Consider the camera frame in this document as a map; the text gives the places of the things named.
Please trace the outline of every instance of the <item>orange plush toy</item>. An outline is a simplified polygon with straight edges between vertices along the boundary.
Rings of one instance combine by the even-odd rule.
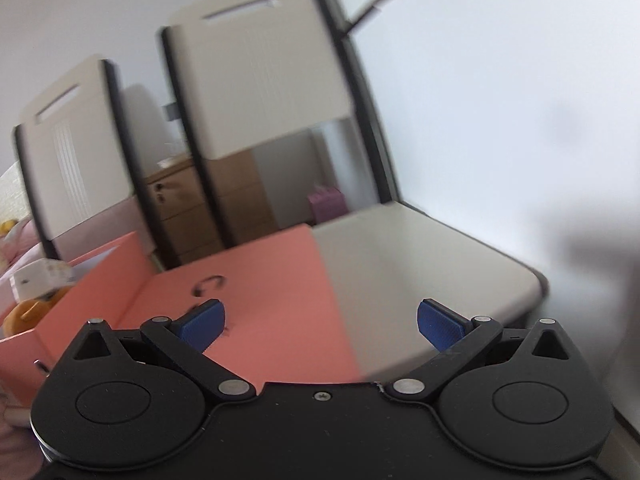
[[[63,286],[49,300],[25,300],[18,303],[4,318],[2,324],[4,336],[9,337],[35,328],[69,290],[71,290],[70,286]]]

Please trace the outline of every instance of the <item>beige backrest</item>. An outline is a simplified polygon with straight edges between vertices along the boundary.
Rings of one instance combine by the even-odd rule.
[[[20,119],[33,199],[49,240],[132,195],[101,56],[67,72]]]
[[[315,0],[205,0],[176,12],[170,27],[203,158],[351,114]]]

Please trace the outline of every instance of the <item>chair backrest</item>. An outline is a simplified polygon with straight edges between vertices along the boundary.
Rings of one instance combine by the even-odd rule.
[[[204,0],[169,22],[203,158],[223,158],[353,112],[315,0]]]
[[[27,105],[20,119],[14,130],[15,147],[47,255],[79,256],[59,246],[61,240],[69,247],[72,230],[81,232],[83,238],[76,245],[78,250],[86,252],[104,244],[106,235],[91,220],[106,218],[105,212],[122,208],[135,196],[165,264],[175,266],[177,257],[171,254],[132,152],[110,62],[100,56],[84,60]],[[88,223],[96,235],[95,247],[87,236]],[[109,236],[138,231],[143,243],[153,249],[151,242],[146,243],[150,237],[144,221],[123,222],[120,230],[124,232],[109,229]]]

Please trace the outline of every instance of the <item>wall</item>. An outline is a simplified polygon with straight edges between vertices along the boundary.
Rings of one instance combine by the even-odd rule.
[[[91,54],[117,63],[130,126],[146,173],[180,136],[160,107],[173,100],[156,31],[195,0],[0,0],[0,173],[14,161],[20,111]]]
[[[543,272],[603,373],[637,307],[640,0],[390,0],[354,42],[404,200]]]

